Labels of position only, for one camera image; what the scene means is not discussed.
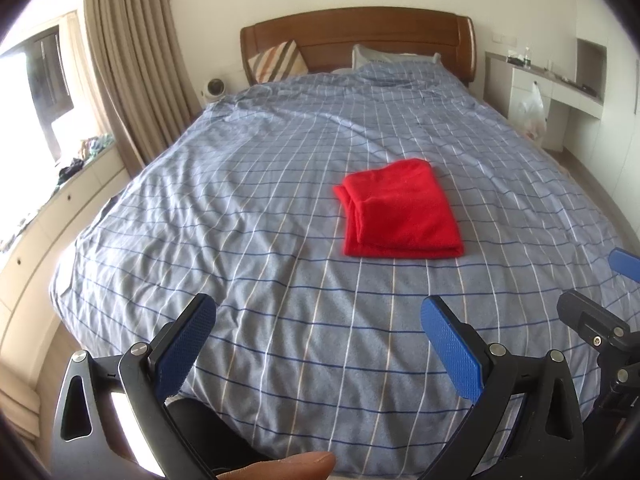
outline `bottle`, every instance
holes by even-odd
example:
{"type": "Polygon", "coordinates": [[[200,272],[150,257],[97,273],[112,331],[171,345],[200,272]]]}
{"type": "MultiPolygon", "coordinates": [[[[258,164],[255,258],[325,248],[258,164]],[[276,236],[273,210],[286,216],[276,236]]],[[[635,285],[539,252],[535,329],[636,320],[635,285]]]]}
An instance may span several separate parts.
{"type": "Polygon", "coordinates": [[[531,68],[531,50],[529,47],[524,49],[524,67],[531,68]]]}

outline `bedsheet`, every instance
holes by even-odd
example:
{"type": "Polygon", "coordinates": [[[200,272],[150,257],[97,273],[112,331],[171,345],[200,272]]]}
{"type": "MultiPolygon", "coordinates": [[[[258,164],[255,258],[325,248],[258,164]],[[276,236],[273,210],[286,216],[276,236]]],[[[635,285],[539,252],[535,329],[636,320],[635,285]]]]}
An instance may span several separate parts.
{"type": "Polygon", "coordinates": [[[82,232],[51,295],[104,356],[151,340],[194,294],[210,294],[218,320],[183,394],[271,456],[328,449],[341,474],[415,475],[469,408],[420,329],[422,299],[441,295],[513,353],[563,351],[585,415],[596,353],[556,302],[576,288],[636,327],[638,286],[607,265],[617,243],[580,188],[441,65],[372,63],[207,107],[82,232]],[[466,254],[344,256],[332,186],[411,157],[431,163],[466,254]]]}

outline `striped pillow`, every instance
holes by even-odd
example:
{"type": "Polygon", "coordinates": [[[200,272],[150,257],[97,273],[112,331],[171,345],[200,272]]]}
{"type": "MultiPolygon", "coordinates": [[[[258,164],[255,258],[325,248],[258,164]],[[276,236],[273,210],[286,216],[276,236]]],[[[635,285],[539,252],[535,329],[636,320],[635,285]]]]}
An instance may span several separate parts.
{"type": "Polygon", "coordinates": [[[249,67],[258,83],[281,81],[287,77],[309,73],[294,40],[273,46],[252,57],[249,60],[249,67]]]}

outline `beige curtain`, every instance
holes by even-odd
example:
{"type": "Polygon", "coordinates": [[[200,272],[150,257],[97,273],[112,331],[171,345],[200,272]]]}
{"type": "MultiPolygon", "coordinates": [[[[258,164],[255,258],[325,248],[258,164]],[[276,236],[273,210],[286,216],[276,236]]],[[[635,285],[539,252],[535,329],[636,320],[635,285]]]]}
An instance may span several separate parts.
{"type": "Polygon", "coordinates": [[[84,0],[91,56],[120,154],[137,174],[202,111],[168,0],[84,0]]]}
{"type": "Polygon", "coordinates": [[[70,12],[58,22],[60,56],[65,69],[66,84],[74,108],[86,125],[86,137],[100,136],[111,131],[104,109],[95,72],[87,56],[77,12],[70,12]]]}
{"type": "Polygon", "coordinates": [[[40,397],[1,364],[0,408],[23,439],[33,441],[40,436],[40,397]]]}

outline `headboard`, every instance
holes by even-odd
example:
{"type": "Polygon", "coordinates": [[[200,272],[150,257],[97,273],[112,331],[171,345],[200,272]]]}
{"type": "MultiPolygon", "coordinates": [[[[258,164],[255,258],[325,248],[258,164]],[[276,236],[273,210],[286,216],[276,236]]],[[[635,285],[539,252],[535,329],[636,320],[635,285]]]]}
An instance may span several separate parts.
{"type": "Polygon", "coordinates": [[[476,76],[476,35],[466,16],[408,7],[347,7],[292,14],[240,31],[242,64],[250,84],[248,60],[264,50],[296,40],[309,72],[351,66],[353,45],[383,52],[439,52],[443,65],[465,84],[476,76]]]}

